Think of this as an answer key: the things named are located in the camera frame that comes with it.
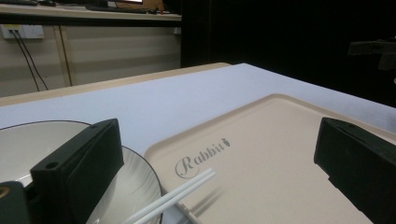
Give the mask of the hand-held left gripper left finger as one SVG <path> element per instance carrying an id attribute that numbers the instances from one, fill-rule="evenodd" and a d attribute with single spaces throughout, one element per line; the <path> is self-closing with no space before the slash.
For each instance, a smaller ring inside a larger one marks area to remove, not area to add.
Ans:
<path id="1" fill-rule="evenodd" d="M 119 122 L 97 122 L 31 169 L 44 224 L 85 224 L 123 166 Z"/>

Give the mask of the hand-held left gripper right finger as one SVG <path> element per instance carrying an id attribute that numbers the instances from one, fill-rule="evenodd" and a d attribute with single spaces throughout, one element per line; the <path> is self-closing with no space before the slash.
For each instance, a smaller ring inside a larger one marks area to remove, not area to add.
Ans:
<path id="1" fill-rule="evenodd" d="M 352 123 L 324 118 L 314 163 L 374 224 L 396 224 L 396 145 Z"/>

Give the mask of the white plate with dark rim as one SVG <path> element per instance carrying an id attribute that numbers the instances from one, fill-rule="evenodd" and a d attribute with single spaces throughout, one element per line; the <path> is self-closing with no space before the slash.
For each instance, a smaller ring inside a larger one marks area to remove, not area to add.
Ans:
<path id="1" fill-rule="evenodd" d="M 30 169 L 88 125 L 66 120 L 40 121 L 0 129 L 0 182 L 32 182 Z M 128 147 L 119 169 L 86 224 L 121 224 L 162 197 L 158 176 Z"/>

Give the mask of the beige plastic tray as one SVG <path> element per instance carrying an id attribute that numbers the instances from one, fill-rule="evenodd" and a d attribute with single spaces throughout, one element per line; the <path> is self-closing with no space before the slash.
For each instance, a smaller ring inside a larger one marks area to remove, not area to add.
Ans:
<path id="1" fill-rule="evenodd" d="M 273 94 L 151 146 L 145 157 L 170 191 L 215 176 L 178 203 L 193 224 L 372 224 L 314 163 L 332 111 Z"/>

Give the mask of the beige desk leg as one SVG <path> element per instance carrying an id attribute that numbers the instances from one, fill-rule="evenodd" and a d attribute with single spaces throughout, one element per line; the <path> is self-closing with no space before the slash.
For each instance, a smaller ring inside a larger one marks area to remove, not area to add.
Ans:
<path id="1" fill-rule="evenodd" d="M 67 87 L 71 87 L 74 85 L 75 77 L 66 27 L 62 25 L 56 25 L 53 27 L 53 32 L 59 54 L 60 65 L 63 71 L 64 84 Z"/>

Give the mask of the dark metal stand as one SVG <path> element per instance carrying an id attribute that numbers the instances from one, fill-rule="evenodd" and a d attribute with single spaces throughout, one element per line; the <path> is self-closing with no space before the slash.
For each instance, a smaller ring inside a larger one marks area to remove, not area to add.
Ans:
<path id="1" fill-rule="evenodd" d="M 396 37 L 375 41 L 357 41 L 349 44 L 348 55 L 380 54 L 378 69 L 396 70 Z"/>

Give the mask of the beige background desk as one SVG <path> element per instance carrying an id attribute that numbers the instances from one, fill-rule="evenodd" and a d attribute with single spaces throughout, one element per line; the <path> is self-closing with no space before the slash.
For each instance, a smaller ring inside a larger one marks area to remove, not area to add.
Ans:
<path id="1" fill-rule="evenodd" d="M 0 24 L 101 26 L 101 27 L 179 27 L 176 14 L 135 14 L 91 11 L 85 7 L 45 7 L 0 4 Z"/>

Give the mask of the brown cardboard box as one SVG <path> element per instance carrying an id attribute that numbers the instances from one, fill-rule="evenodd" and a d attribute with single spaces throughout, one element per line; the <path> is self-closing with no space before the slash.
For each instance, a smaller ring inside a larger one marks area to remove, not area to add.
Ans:
<path id="1" fill-rule="evenodd" d="M 117 0 L 117 7 L 164 10 L 163 0 Z"/>

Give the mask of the white wall outlet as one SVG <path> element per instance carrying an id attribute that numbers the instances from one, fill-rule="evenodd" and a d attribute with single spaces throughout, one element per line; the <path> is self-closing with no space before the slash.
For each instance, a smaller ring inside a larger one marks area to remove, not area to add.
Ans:
<path id="1" fill-rule="evenodd" d="M 43 39 L 45 37 L 41 25 L 0 24 L 0 32 L 4 39 L 20 36 L 23 39 Z"/>

